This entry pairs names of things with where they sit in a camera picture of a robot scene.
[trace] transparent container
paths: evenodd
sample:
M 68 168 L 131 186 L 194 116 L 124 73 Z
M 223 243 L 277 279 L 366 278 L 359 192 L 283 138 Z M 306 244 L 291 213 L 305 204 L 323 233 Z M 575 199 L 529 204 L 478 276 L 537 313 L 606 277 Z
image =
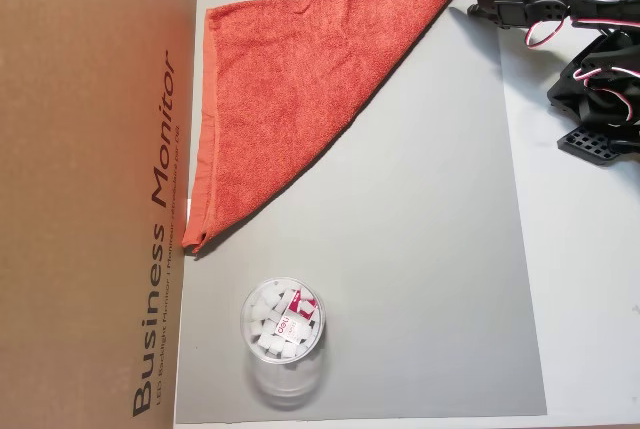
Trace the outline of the transparent container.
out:
M 278 284 L 283 284 L 281 287 L 287 288 L 297 284 L 300 286 L 300 292 L 303 288 L 309 291 L 316 302 L 314 312 L 317 312 L 317 320 L 313 327 L 317 325 L 318 329 L 315 339 L 305 346 L 303 351 L 291 358 L 282 358 L 260 347 L 257 342 L 261 336 L 251 333 L 251 323 L 254 319 L 253 307 L 261 299 L 266 288 L 277 287 Z M 283 294 L 278 292 L 281 300 Z M 246 370 L 253 389 L 266 404 L 279 409 L 297 409 L 306 405 L 318 393 L 325 375 L 325 322 L 325 309 L 318 294 L 297 279 L 289 277 L 269 279 L 249 294 L 242 307 L 240 318 L 242 337 L 248 348 Z
M 252 322 L 251 311 L 253 307 L 258 303 L 258 301 L 261 298 L 261 295 L 263 294 L 263 292 L 267 287 L 271 286 L 276 288 L 277 291 L 280 291 L 278 292 L 278 294 L 282 297 L 286 293 L 287 289 L 292 289 L 293 287 L 295 287 L 296 284 L 299 285 L 301 289 L 308 291 L 313 296 L 313 300 L 316 303 L 315 311 L 318 312 L 318 320 L 315 321 L 315 324 L 319 325 L 318 326 L 319 329 L 317 329 L 317 335 L 314 337 L 313 342 L 309 346 L 305 346 L 307 347 L 307 349 L 302 354 L 299 354 L 292 358 L 285 359 L 285 358 L 275 356 L 274 354 L 265 350 L 264 348 L 260 347 L 257 344 L 259 337 L 253 336 L 251 334 L 251 328 L 250 328 L 251 322 Z M 269 279 L 267 281 L 264 281 L 258 287 L 256 287 L 251 292 L 251 294 L 249 294 L 247 299 L 244 301 L 244 305 L 242 306 L 242 316 L 240 319 L 240 330 L 242 331 L 242 336 L 244 337 L 244 340 L 247 343 L 249 350 L 258 359 L 264 362 L 267 362 L 269 364 L 291 364 L 293 362 L 303 359 L 306 355 L 310 354 L 315 348 L 315 346 L 319 343 L 320 339 L 322 338 L 322 334 L 324 332 L 324 325 L 325 325 L 324 306 L 322 304 L 322 301 L 318 297 L 318 294 L 313 290 L 311 290 L 303 282 L 290 277 L 277 277 L 274 279 Z

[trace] white sugar cube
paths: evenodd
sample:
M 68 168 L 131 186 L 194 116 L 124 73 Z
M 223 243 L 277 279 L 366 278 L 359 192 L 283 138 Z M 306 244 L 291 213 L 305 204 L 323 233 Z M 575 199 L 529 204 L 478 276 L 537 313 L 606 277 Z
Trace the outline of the white sugar cube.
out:
M 276 311 L 278 314 L 282 314 L 284 310 L 287 308 L 287 304 L 289 304 L 289 301 L 285 300 L 285 298 L 283 297 L 282 299 L 280 299 L 280 302 L 276 305 L 276 307 L 273 310 Z
M 280 322 L 280 318 L 282 317 L 282 314 L 280 314 L 277 311 L 269 311 L 269 319 L 272 320 L 273 322 Z
M 276 323 L 271 319 L 264 321 L 261 332 L 262 334 L 274 334 L 276 332 Z
M 287 289 L 286 291 L 284 291 L 284 296 L 282 296 L 282 300 L 285 301 L 287 303 L 287 305 L 291 302 L 291 299 L 293 299 L 293 296 L 295 295 L 296 291 L 293 289 Z
M 249 324 L 249 331 L 251 331 L 252 336 L 259 336 L 260 334 L 262 334 L 262 322 L 253 321 L 251 324 Z
M 313 294 L 311 294 L 311 291 L 309 289 L 307 289 L 306 287 L 303 287 L 300 290 L 300 299 L 304 299 L 304 300 L 311 300 L 313 299 Z
M 303 344 L 307 347 L 311 347 L 316 340 L 316 336 L 311 336 L 309 339 L 303 342 Z
M 262 321 L 269 316 L 271 308 L 264 302 L 258 301 L 258 303 L 251 308 L 251 319 L 254 321 Z
M 271 343 L 273 342 L 273 338 L 274 336 L 272 336 L 271 334 L 265 334 L 263 332 L 260 336 L 260 339 L 258 339 L 258 345 L 263 349 L 269 349 L 269 347 L 271 347 Z
M 267 306 L 269 306 L 269 309 L 272 309 L 278 302 L 280 302 L 280 293 L 278 292 L 278 289 L 276 289 L 276 286 L 265 287 L 260 295 L 267 303 Z
M 309 339 L 311 337 L 311 326 L 306 324 L 300 326 L 300 339 Z
M 282 349 L 282 357 L 287 359 L 295 357 L 297 347 L 293 342 L 285 342 L 284 348 Z
M 277 356 L 282 352 L 282 349 L 284 349 L 285 342 L 287 341 L 285 341 L 283 337 L 271 336 L 271 345 L 269 346 L 269 352 Z
M 298 304 L 298 312 L 302 311 L 305 314 L 313 314 L 314 309 L 315 306 L 309 301 L 302 301 L 302 303 Z
M 287 289 L 293 290 L 293 292 L 300 289 L 300 283 L 296 281 L 291 281 L 289 279 L 284 279 L 281 284 L 283 284 Z

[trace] folded towel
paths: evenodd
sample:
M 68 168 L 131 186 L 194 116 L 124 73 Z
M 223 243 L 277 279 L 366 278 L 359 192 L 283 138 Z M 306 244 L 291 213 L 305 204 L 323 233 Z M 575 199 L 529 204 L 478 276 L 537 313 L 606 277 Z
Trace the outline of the folded towel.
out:
M 256 0 L 209 9 L 182 240 L 259 209 L 356 115 L 447 0 Z

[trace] gray surface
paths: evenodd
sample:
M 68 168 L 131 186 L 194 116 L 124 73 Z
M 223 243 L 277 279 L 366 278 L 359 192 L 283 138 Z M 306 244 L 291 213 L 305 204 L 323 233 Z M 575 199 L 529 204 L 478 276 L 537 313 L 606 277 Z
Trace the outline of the gray surface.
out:
M 198 0 L 195 74 L 206 7 Z M 281 197 L 187 259 L 177 422 L 546 412 L 495 31 L 454 0 Z M 194 89 L 191 181 L 201 88 Z M 247 293 L 288 275 L 327 309 L 326 382 L 292 412 L 245 377 Z

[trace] cardboard box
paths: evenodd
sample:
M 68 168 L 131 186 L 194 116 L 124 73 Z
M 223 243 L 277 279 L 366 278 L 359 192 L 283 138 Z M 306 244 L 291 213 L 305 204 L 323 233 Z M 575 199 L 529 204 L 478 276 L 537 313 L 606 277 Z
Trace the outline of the cardboard box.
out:
M 2 427 L 173 425 L 195 3 L 2 0 Z

